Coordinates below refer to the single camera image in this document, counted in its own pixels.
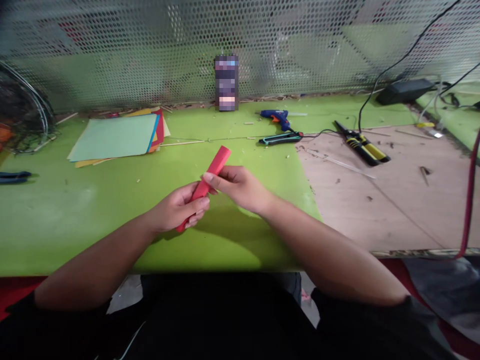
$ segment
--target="metal mesh panel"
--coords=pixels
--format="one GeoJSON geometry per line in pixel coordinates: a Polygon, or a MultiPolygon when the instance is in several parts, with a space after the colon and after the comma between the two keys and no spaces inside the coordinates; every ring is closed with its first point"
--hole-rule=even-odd
{"type": "MultiPolygon", "coordinates": [[[[0,57],[57,111],[213,100],[214,58],[239,56],[239,94],[369,84],[453,0],[17,0],[3,6],[0,57]]],[[[385,75],[480,62],[480,2],[463,0],[385,75]]],[[[479,71],[468,79],[478,79],[479,71]]]]}

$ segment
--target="right hand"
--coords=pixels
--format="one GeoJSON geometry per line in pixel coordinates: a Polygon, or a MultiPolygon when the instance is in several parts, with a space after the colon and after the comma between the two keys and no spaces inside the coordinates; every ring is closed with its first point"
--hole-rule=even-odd
{"type": "Polygon", "coordinates": [[[260,216],[268,210],[275,198],[243,166],[224,166],[219,176],[206,172],[203,180],[212,188],[228,195],[238,206],[260,216]]]}

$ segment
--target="power adapter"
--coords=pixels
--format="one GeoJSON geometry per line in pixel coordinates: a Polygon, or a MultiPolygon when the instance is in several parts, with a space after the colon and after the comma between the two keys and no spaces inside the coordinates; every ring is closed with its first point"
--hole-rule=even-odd
{"type": "Polygon", "coordinates": [[[396,82],[383,89],[376,97],[376,101],[381,105],[411,102],[421,97],[434,86],[435,84],[427,79],[396,82]]]}

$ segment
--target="blue handle scissors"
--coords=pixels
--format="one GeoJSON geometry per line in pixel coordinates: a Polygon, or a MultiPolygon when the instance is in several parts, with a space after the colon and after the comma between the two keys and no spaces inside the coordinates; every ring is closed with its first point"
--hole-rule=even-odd
{"type": "Polygon", "coordinates": [[[32,173],[28,171],[0,172],[0,185],[24,183],[30,176],[32,176],[32,173]]]}

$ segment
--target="wire cutter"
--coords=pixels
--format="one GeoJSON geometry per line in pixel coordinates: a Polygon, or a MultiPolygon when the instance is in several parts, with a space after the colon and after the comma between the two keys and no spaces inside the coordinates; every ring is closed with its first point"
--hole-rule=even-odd
{"type": "Polygon", "coordinates": [[[30,176],[32,173],[28,171],[0,172],[0,185],[25,183],[30,176]]]}
{"type": "Polygon", "coordinates": [[[389,162],[391,159],[359,132],[347,129],[335,120],[335,126],[345,137],[345,142],[355,151],[368,165],[377,166],[380,163],[389,162]]]}

